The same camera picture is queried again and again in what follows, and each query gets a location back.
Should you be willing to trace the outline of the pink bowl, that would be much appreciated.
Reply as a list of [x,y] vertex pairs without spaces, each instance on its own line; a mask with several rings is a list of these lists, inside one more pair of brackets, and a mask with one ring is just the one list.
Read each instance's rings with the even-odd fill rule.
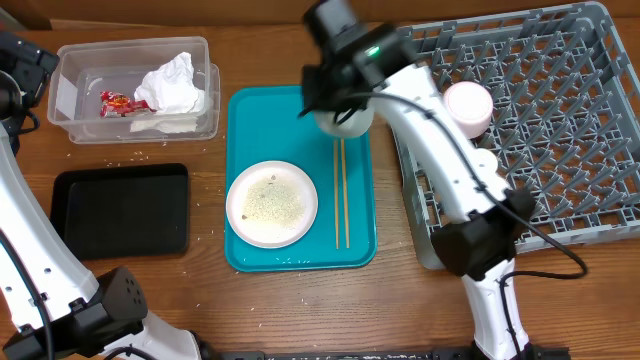
[[458,82],[444,92],[443,100],[467,139],[477,138],[489,128],[494,102],[482,85],[470,81]]

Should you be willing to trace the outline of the white plate with rice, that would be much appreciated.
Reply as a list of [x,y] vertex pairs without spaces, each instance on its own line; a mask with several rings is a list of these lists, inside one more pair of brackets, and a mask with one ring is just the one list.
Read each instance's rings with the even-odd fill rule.
[[284,161],[264,161],[245,169],[226,196],[226,218],[245,243],[279,249],[311,229],[319,200],[311,178]]

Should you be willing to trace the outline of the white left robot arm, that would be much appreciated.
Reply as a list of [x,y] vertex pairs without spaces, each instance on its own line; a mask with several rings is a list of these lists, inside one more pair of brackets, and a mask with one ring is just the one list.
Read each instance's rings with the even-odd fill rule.
[[9,359],[216,358],[195,333],[150,312],[124,267],[101,276],[63,243],[16,161],[25,118],[42,98],[57,55],[10,32],[1,34],[1,292],[15,334]]

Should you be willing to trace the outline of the grey dishwasher rack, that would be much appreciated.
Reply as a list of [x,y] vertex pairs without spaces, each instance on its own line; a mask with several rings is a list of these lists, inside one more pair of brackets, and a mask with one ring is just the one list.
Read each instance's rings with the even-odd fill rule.
[[494,101],[476,145],[536,199],[518,252],[639,234],[639,80],[607,9],[583,2],[406,26],[439,89]]

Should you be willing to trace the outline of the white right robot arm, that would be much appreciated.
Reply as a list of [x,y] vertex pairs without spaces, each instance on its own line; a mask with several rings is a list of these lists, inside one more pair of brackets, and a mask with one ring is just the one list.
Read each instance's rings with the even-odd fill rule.
[[517,238],[530,228],[535,199],[512,189],[493,153],[463,134],[428,67],[396,27],[368,28],[344,1],[319,1],[303,22],[321,53],[302,69],[303,110],[327,134],[354,138],[382,116],[422,166],[447,224],[433,234],[438,259],[465,287],[474,320],[466,359],[565,359],[565,348],[529,341],[514,291]]

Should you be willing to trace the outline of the pale green cup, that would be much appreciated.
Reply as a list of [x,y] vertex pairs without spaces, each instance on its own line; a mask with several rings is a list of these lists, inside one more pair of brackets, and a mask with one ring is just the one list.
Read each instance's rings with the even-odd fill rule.
[[490,150],[477,148],[475,156],[482,172],[495,174],[498,171],[498,159]]

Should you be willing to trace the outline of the wooden chopstick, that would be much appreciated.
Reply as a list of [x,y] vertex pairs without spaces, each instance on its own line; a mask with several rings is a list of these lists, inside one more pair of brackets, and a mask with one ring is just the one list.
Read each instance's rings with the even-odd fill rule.
[[336,249],[340,249],[340,219],[339,219],[339,142],[333,141],[333,179],[334,179],[334,225]]
[[349,222],[349,203],[348,203],[348,179],[346,168],[346,147],[345,140],[340,140],[340,156],[341,156],[341,170],[342,170],[342,185],[343,185],[343,208],[344,208],[344,226],[345,226],[345,242],[346,247],[350,248],[350,222]]

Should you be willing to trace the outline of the grey-green small bowl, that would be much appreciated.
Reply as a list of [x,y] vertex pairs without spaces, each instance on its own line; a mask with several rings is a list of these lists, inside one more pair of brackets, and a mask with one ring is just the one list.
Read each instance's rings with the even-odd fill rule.
[[374,110],[348,110],[343,113],[313,111],[316,125],[326,134],[337,138],[351,139],[364,135],[371,127]]

